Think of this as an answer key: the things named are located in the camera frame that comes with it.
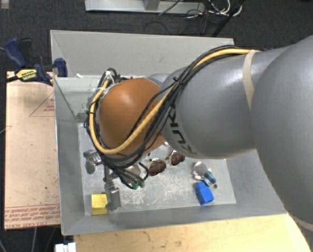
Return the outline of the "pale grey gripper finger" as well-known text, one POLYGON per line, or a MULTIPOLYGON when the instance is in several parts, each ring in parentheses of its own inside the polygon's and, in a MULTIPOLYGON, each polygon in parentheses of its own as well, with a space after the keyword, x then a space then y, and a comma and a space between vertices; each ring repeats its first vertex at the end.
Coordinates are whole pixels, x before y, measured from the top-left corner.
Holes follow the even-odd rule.
POLYGON ((120 189, 115 186, 113 181, 105 183, 105 193, 107 197, 106 209, 114 211, 121 207, 120 189))
POLYGON ((85 168, 89 174, 94 173, 95 167, 102 164, 102 159, 97 151, 85 151, 83 156, 86 160, 85 168))

